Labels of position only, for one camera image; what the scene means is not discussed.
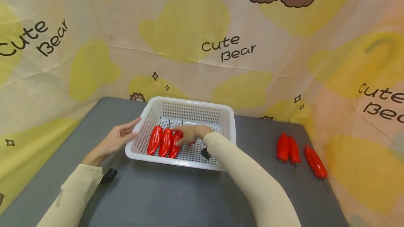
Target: red pepper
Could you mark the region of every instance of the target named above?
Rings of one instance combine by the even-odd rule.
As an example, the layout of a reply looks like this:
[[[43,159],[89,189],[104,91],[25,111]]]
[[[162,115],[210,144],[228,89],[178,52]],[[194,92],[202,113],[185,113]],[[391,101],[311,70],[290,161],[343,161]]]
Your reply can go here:
[[[163,129],[161,128],[161,117],[160,124],[155,126],[150,135],[149,145],[147,146],[147,154],[154,155],[157,151],[157,148],[160,145],[160,140],[163,136]]]
[[[178,142],[178,140],[182,139],[184,136],[182,131],[175,131],[173,140],[171,140],[171,147],[170,147],[170,152],[168,153],[169,158],[175,159],[177,154],[179,153],[179,150],[181,149],[180,145],[176,145],[175,143]]]
[[[318,179],[326,179],[328,177],[327,170],[324,164],[321,162],[321,159],[318,157],[316,151],[309,147],[309,145],[306,145],[304,155],[306,156],[307,163],[314,172],[314,176],[316,176]]]
[[[285,133],[282,133],[278,139],[276,158],[279,160],[279,163],[286,162],[289,159],[289,140]]]
[[[170,129],[171,122],[168,120],[168,127],[164,129],[163,139],[161,140],[159,156],[166,157],[170,150],[170,145],[173,140],[173,131]]]
[[[288,136],[289,139],[289,160],[292,165],[296,167],[295,172],[298,171],[299,166],[298,164],[301,162],[299,156],[299,148],[297,147],[295,139],[292,136]]]

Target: beige sleeve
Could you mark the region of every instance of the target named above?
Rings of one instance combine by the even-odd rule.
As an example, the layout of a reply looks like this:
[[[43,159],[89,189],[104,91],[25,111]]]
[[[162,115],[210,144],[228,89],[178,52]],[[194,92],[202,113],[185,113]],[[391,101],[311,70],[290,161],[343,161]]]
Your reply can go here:
[[[79,164],[37,227],[77,227],[102,176],[101,167]]]
[[[203,142],[247,197],[258,227],[301,227],[282,186],[255,160],[217,132],[207,134]]]

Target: right hand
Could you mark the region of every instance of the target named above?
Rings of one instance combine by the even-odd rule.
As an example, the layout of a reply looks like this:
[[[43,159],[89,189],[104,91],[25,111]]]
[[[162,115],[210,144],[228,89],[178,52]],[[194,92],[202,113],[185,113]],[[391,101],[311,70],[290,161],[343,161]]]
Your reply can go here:
[[[136,118],[130,123],[122,124],[112,128],[111,132],[83,159],[82,164],[99,166],[102,161],[111,154],[117,152],[130,140],[137,137],[137,133],[132,133],[135,125],[141,120]]]
[[[183,145],[185,143],[188,143],[188,145],[194,144],[198,139],[203,139],[207,134],[213,132],[212,128],[205,125],[177,126],[173,131],[181,131],[184,134],[183,138],[178,140],[176,145]]]

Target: black object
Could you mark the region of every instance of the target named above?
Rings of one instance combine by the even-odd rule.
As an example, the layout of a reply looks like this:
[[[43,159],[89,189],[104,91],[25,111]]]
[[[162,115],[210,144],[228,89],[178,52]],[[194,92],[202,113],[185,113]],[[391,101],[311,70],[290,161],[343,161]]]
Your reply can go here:
[[[100,181],[101,184],[108,184],[111,183],[116,174],[118,174],[118,171],[116,171],[115,169],[110,168],[105,174],[104,176],[102,176],[102,179]]]
[[[209,155],[209,153],[208,153],[208,150],[206,150],[206,148],[202,149],[201,155],[204,156],[207,160],[209,160],[210,157],[211,157],[211,156]]]

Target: printed fabric backdrop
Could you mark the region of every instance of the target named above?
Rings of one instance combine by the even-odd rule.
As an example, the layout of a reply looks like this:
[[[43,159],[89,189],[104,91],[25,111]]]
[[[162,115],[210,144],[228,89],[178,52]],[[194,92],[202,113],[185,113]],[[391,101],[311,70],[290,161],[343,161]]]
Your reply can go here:
[[[403,0],[0,0],[0,213],[99,99],[161,95],[304,125],[349,224],[402,226],[403,19]]]

